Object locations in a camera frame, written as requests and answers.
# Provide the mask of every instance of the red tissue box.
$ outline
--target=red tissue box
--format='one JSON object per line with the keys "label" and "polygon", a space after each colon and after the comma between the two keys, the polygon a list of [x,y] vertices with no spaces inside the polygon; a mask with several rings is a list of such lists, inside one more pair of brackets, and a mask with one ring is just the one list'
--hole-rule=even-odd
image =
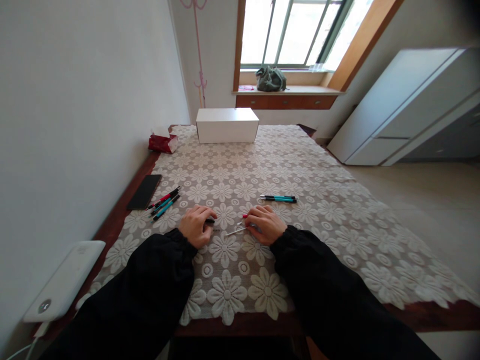
{"label": "red tissue box", "polygon": [[179,147],[179,138],[177,135],[170,135],[170,137],[150,135],[148,139],[148,149],[158,153],[173,154]]}

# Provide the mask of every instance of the pink coat rack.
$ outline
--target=pink coat rack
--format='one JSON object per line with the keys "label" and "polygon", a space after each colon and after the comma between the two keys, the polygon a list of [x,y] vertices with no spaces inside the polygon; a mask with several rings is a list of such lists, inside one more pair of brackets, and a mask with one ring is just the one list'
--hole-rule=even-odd
{"label": "pink coat rack", "polygon": [[204,72],[202,70],[202,55],[200,52],[200,37],[199,37],[199,24],[197,21],[197,9],[198,10],[203,10],[205,5],[207,4],[207,0],[203,3],[202,6],[199,6],[198,0],[191,0],[190,5],[185,5],[185,3],[180,0],[181,4],[185,9],[190,9],[193,6],[193,16],[195,17],[195,31],[196,31],[196,46],[198,48],[198,62],[200,64],[200,85],[197,85],[197,83],[194,81],[193,84],[198,88],[198,95],[200,97],[200,107],[201,108],[206,108],[205,104],[205,88],[207,87],[207,80],[204,79]]}

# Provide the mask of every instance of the green bag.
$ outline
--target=green bag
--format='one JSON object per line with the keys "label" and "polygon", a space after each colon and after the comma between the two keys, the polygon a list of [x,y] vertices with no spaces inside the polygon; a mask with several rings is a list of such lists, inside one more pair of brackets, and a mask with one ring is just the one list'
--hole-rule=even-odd
{"label": "green bag", "polygon": [[287,78],[278,67],[261,67],[255,76],[256,88],[260,91],[284,91],[287,88]]}

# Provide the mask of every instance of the tiled floor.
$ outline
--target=tiled floor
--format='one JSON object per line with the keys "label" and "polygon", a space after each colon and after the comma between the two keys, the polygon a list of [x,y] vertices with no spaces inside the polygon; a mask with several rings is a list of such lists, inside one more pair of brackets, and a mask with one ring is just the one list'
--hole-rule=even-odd
{"label": "tiled floor", "polygon": [[[433,162],[346,168],[480,293],[478,167]],[[480,344],[480,331],[424,333],[420,337],[444,360],[473,359],[475,340]]]}

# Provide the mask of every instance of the white cable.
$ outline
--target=white cable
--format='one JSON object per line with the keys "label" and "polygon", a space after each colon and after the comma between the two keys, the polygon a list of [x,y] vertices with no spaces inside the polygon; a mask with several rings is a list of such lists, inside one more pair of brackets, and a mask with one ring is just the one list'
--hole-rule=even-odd
{"label": "white cable", "polygon": [[39,337],[36,337],[35,339],[33,339],[33,342],[31,343],[31,346],[30,346],[30,350],[28,350],[28,354],[26,355],[25,360],[30,359],[30,356],[32,356],[32,352],[34,351],[35,344],[39,339],[40,339]]}
{"label": "white cable", "polygon": [[26,354],[26,358],[25,358],[25,360],[29,360],[30,356],[32,356],[32,352],[34,350],[35,344],[37,343],[37,341],[43,335],[45,335],[45,333],[47,332],[47,330],[49,328],[49,325],[50,325],[50,323],[48,321],[47,322],[42,322],[41,325],[39,326],[38,330],[35,332],[35,335],[33,336],[35,338],[35,339],[33,339],[33,342],[30,345],[27,345],[24,348],[21,348],[20,350],[18,350],[16,353],[14,353],[12,356],[7,358],[6,360],[11,360],[14,357],[16,357],[18,354],[20,354],[21,352],[30,348],[30,350],[28,351],[28,354]]}
{"label": "white cable", "polygon": [[29,345],[25,346],[24,348],[18,350],[16,353],[14,353],[12,356],[10,356],[8,359],[5,359],[5,360],[11,360],[11,359],[13,359],[13,358],[16,357],[18,354],[20,354],[21,352],[27,350],[27,349],[28,349],[29,347],[31,347],[31,346],[32,346],[32,344],[29,344]]}

